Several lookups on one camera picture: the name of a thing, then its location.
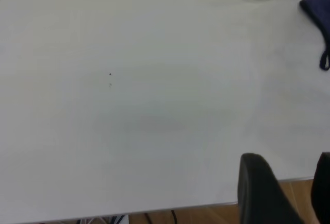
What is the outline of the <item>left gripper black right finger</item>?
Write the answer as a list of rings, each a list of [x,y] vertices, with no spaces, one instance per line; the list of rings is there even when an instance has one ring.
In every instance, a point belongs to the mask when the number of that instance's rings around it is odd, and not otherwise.
[[[329,223],[329,185],[329,152],[323,152],[311,188],[311,204],[319,223]]]

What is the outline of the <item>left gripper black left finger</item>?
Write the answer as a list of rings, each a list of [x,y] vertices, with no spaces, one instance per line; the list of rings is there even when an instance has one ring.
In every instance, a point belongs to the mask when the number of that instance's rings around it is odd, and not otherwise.
[[[303,223],[260,155],[244,153],[238,180],[240,223]]]

